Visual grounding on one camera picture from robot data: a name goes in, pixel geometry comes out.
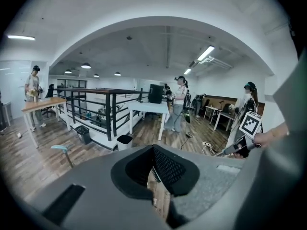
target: wooden floor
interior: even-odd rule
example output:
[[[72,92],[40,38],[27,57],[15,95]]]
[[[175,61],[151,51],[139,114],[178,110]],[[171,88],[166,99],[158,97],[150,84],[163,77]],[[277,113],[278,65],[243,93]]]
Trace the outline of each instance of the wooden floor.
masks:
[[[181,148],[190,152],[203,154],[202,141],[209,142],[216,150],[225,147],[227,132],[213,130],[213,125],[207,119],[190,117],[191,122],[187,124],[182,119],[181,133],[165,130],[162,140],[158,141],[158,133],[161,125],[161,118],[147,116],[133,128],[133,146],[148,144],[166,144],[174,148]],[[80,142],[75,131],[68,131],[65,123],[58,122],[53,116],[45,118],[47,126],[37,127],[33,133],[39,145],[35,149],[23,118],[12,121],[12,126],[0,136],[0,164],[2,176],[11,190],[28,201],[40,188],[45,187],[64,173],[70,166],[61,150],[51,149],[53,145],[72,144],[69,157],[74,165],[88,159],[103,156],[111,151],[91,142],[84,145]],[[185,131],[193,136],[187,140]],[[157,212],[166,218],[170,194],[162,183],[157,183],[152,175],[149,176],[148,188],[153,190],[156,203],[154,207]]]

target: person wearing headset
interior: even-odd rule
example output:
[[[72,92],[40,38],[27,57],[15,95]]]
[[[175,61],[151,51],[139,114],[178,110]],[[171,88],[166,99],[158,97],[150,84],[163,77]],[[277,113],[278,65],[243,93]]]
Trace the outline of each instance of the person wearing headset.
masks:
[[[248,82],[244,85],[244,95],[243,98],[239,98],[236,101],[235,108],[236,112],[234,122],[231,126],[231,132],[228,137],[226,147],[229,147],[236,140],[244,136],[244,133],[239,130],[240,124],[245,116],[245,110],[252,110],[253,112],[258,112],[258,92],[256,85],[253,82]]]
[[[34,66],[30,76],[27,78],[27,81],[25,83],[24,90],[25,90],[27,102],[34,102],[35,98],[38,98],[39,78],[38,78],[37,74],[38,74],[39,71],[40,71],[40,68],[38,66]],[[31,116],[31,121],[32,121],[33,127],[35,127],[33,112],[30,112],[30,116]],[[35,116],[37,118],[38,125],[40,127],[45,127],[46,124],[43,123],[43,117],[42,117],[41,110],[36,110]]]
[[[177,80],[179,88],[175,92],[173,112],[165,123],[164,129],[171,129],[172,131],[179,133],[181,131],[181,111],[188,91],[188,81],[186,81],[184,76],[179,76],[178,78],[175,78],[175,80]]]

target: railing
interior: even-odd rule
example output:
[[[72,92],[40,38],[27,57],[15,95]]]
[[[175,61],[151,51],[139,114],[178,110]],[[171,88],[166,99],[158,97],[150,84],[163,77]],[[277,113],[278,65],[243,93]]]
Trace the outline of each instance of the railing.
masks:
[[[121,128],[125,123],[127,123],[130,119],[130,114],[127,113],[119,118],[116,117],[116,115],[118,113],[121,113],[125,110],[128,109],[128,107],[125,108],[120,108],[118,109],[118,105],[119,104],[123,104],[126,102],[131,102],[131,101],[140,101],[143,98],[147,98],[148,96],[143,96],[143,94],[148,94],[148,92],[143,92],[142,89],[141,91],[130,91],[130,90],[119,90],[119,89],[83,89],[83,88],[60,88],[60,89],[54,89],[55,91],[57,91],[57,93],[54,93],[55,96],[58,97],[62,97],[65,98],[67,100],[66,105],[69,105],[71,107],[71,109],[67,108],[67,111],[71,114],[72,120],[74,122],[74,124],[76,123],[76,116],[79,117],[78,118],[78,122],[82,123],[83,125],[90,127],[96,131],[99,131],[103,134],[107,135],[107,139],[108,141],[112,140],[112,136],[111,136],[111,132],[113,131],[113,136],[116,137],[117,136],[117,130],[119,128]],[[64,96],[64,95],[60,95],[61,91],[65,92],[70,92],[71,95],[70,96]],[[96,101],[92,101],[92,100],[86,100],[86,99],[82,99],[82,98],[86,98],[86,94],[87,93],[94,93],[94,94],[102,94],[105,95],[106,99],[105,99],[105,103],[104,102],[96,102]],[[121,97],[121,98],[128,98],[128,97],[132,97],[133,94],[139,94],[138,98],[132,98],[132,99],[128,99],[128,100],[121,100],[119,102],[117,102],[117,97]],[[87,106],[85,107],[81,107],[81,101],[85,102],[85,103],[91,103],[91,104],[97,104],[102,106],[103,108],[99,108],[98,112],[89,109]],[[88,117],[86,115],[82,115],[81,110],[85,110],[87,112],[90,112],[91,114],[96,114],[96,118],[98,117],[97,120],[92,119],[91,117]],[[120,125],[118,125],[118,122],[121,121],[122,119],[124,119],[124,122],[122,122]],[[86,119],[92,122],[92,124],[98,126],[98,127],[94,127],[93,125],[89,125],[87,122],[83,122],[82,120]]]

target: table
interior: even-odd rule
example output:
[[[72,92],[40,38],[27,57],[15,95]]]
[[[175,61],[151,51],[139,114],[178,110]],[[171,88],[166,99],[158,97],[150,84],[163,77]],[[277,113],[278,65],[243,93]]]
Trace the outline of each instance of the table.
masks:
[[[229,115],[228,113],[222,113],[222,112],[219,112],[219,115],[218,115],[218,117],[216,119],[216,122],[215,122],[214,130],[216,130],[216,128],[217,128],[217,124],[219,123],[221,115],[224,116],[224,117],[229,118],[229,121],[228,121],[228,124],[227,124],[227,128],[226,128],[226,131],[227,131],[229,129],[229,126],[230,126],[230,121],[234,120],[234,118],[231,115]]]
[[[207,108],[209,108],[209,109],[211,109],[210,115],[212,114],[212,111],[213,111],[213,114],[212,114],[212,117],[211,117],[211,121],[210,121],[210,123],[212,123],[212,119],[213,119],[214,113],[215,113],[215,112],[220,112],[220,111],[222,111],[222,110],[217,109],[217,108],[212,107],[212,106],[205,106],[205,107],[206,107],[206,111],[205,111],[205,115],[204,115],[203,119],[205,119],[206,113],[207,113]]]
[[[35,148],[38,148],[38,145],[33,137],[32,132],[34,131],[34,128],[32,126],[32,121],[31,121],[31,117],[30,117],[30,112],[36,111],[36,110],[40,110],[49,106],[56,106],[56,116],[57,116],[57,120],[59,121],[59,111],[58,111],[58,105],[60,104],[64,104],[64,114],[65,114],[65,119],[66,119],[66,125],[67,125],[67,129],[68,131],[71,130],[71,127],[69,125],[69,119],[68,119],[68,115],[67,115],[67,106],[66,106],[66,99],[60,98],[60,97],[50,97],[50,98],[46,98],[46,99],[42,99],[39,100],[38,102],[26,102],[25,103],[25,107],[22,110],[22,112],[24,113],[24,121],[25,124],[27,126],[27,129],[29,131],[30,134],[30,138],[33,141],[33,144],[35,146]]]
[[[9,126],[11,126],[10,117],[9,117],[9,113],[8,113],[8,105],[9,104],[11,104],[11,102],[4,103],[3,108],[5,109],[5,114],[6,114],[6,119],[8,120],[8,124],[9,124]]]
[[[162,102],[161,104],[132,102],[128,104],[128,109],[130,110],[130,134],[132,134],[133,111],[141,111],[143,115],[145,115],[145,112],[162,113],[162,122],[158,137],[158,140],[161,140],[165,117],[166,114],[169,114],[166,102]]]

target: black trash can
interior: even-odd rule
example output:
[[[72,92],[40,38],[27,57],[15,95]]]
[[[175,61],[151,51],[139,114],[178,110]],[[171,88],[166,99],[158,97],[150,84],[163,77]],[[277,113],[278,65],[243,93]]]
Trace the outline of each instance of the black trash can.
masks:
[[[81,125],[76,127],[79,139],[86,145],[91,142],[90,129]]]
[[[132,147],[132,137],[127,136],[127,135],[122,135],[118,137],[117,146],[118,146],[119,151],[125,150],[127,148],[131,148]]]

